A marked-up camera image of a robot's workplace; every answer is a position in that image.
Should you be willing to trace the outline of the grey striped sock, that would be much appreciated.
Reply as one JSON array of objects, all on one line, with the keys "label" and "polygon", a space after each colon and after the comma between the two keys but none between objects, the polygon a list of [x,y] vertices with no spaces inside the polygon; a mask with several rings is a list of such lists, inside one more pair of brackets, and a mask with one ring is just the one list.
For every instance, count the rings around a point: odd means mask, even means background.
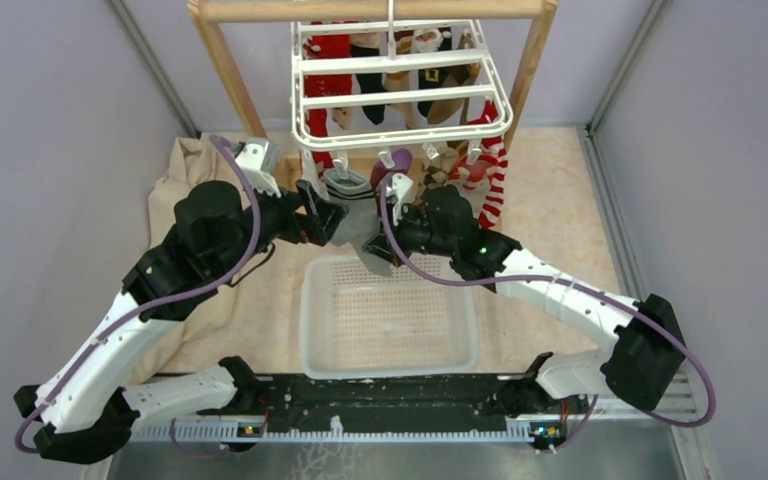
[{"label": "grey striped sock", "polygon": [[347,209],[330,243],[336,247],[351,245],[368,271],[390,276],[391,264],[364,249],[380,231],[376,194],[370,182],[352,170],[342,176],[336,168],[326,171],[323,180],[330,202]]}]

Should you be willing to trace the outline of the white perforated plastic basket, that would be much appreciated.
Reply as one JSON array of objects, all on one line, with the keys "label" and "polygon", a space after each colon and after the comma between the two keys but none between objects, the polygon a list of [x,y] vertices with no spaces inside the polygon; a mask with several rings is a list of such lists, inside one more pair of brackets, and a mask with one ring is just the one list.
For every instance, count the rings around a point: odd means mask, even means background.
[{"label": "white perforated plastic basket", "polygon": [[299,349],[317,380],[467,372],[479,357],[474,294],[407,267],[379,276],[354,256],[320,257],[302,283]]}]

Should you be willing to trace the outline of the maroon purple sock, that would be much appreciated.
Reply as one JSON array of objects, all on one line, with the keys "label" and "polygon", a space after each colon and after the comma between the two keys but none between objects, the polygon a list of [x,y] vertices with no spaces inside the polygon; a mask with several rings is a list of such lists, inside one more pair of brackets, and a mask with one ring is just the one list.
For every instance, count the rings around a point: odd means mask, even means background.
[{"label": "maroon purple sock", "polygon": [[392,166],[387,166],[381,160],[377,161],[372,168],[369,181],[372,190],[375,191],[378,188],[380,182],[389,173],[401,173],[408,174],[413,163],[413,155],[407,149],[398,149],[391,152],[391,159],[393,161]]}]

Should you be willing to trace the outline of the brown argyle sock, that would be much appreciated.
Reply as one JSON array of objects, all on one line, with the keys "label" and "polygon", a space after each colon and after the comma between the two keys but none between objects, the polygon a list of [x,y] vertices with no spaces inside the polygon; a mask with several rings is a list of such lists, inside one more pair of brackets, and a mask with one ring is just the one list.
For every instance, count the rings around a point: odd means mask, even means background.
[{"label": "brown argyle sock", "polygon": [[445,186],[461,154],[452,148],[442,147],[434,158],[422,159],[422,175],[419,182],[419,194],[426,190]]}]

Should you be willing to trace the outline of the white plastic clip hanger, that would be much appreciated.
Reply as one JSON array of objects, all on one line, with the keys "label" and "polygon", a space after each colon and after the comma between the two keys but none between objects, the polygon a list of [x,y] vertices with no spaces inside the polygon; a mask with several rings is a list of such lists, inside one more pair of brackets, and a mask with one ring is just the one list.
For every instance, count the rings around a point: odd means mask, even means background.
[{"label": "white plastic clip hanger", "polygon": [[[449,26],[452,30],[452,50],[473,49],[476,46],[474,35],[465,26]],[[399,54],[417,53],[413,46],[415,30],[441,27],[421,27],[413,30],[401,30],[395,34],[395,47]],[[373,32],[380,35],[380,55],[387,52],[387,35],[384,32]],[[479,63],[444,66],[448,78],[437,89],[450,87],[473,86],[487,82],[487,75]],[[417,82],[417,71],[398,71],[382,73],[383,86],[387,92],[409,91],[416,93],[420,90]],[[352,89],[349,94],[362,94],[357,83],[356,74],[349,74]],[[429,127],[478,126],[499,119],[500,112],[495,103],[489,99],[472,97],[467,99],[445,99],[431,101],[411,101],[409,103],[391,103],[385,105],[385,118],[380,125],[373,125],[364,115],[361,106],[345,106],[328,109],[328,136],[336,137],[350,134],[373,132],[391,132],[404,129],[423,129]]]}]

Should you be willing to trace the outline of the wooden hanger rack frame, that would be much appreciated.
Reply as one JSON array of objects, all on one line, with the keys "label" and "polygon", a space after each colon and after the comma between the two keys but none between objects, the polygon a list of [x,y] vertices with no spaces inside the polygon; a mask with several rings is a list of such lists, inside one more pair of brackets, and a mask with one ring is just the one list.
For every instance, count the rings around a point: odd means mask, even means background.
[{"label": "wooden hanger rack frame", "polygon": [[[386,159],[392,147],[468,140],[472,144],[487,137],[502,135],[511,143],[524,112],[544,47],[554,21],[555,1],[191,1],[188,13],[199,33],[213,66],[225,88],[245,131],[263,136],[261,117],[243,79],[226,37],[224,24],[287,23],[291,34],[291,133],[304,152],[343,153],[347,150],[375,149]],[[527,19],[527,34],[515,80],[506,90],[494,65],[481,28],[483,19]],[[395,34],[421,27],[465,26],[474,35],[473,49],[437,53],[399,54]],[[313,35],[349,35],[384,32],[385,55],[366,58],[305,60],[302,44]],[[473,86],[397,91],[377,94],[306,97],[305,75],[393,73],[422,68],[479,63],[487,82]],[[391,132],[314,137],[304,127],[310,109],[362,106],[411,101],[467,99],[480,97],[495,103],[499,119],[478,126],[429,127]]]}]

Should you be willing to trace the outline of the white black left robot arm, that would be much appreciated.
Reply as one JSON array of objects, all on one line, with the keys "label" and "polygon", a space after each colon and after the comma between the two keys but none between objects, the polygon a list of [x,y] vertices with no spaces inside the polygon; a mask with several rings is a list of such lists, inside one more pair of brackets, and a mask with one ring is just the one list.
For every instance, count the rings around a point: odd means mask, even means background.
[{"label": "white black left robot arm", "polygon": [[17,439],[17,448],[89,465],[148,426],[195,413],[263,411],[264,390],[237,356],[159,383],[131,385],[128,377],[145,353],[230,285],[253,255],[277,240],[324,246],[347,213],[306,181],[278,197],[256,195],[249,206],[228,182],[196,186],[175,205],[169,232],[128,272],[74,357],[51,380],[17,390],[24,424],[39,424],[32,443]]}]

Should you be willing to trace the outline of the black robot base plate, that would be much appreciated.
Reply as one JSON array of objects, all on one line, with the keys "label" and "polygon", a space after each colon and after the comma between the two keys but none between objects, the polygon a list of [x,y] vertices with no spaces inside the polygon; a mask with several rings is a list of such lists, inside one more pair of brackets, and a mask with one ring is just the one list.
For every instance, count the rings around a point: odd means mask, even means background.
[{"label": "black robot base plate", "polygon": [[250,400],[207,409],[205,415],[265,416],[271,433],[324,432],[339,418],[347,433],[501,432],[509,419],[579,414],[578,396],[550,398],[529,375],[450,374],[354,380],[314,380],[301,374],[263,378]]}]

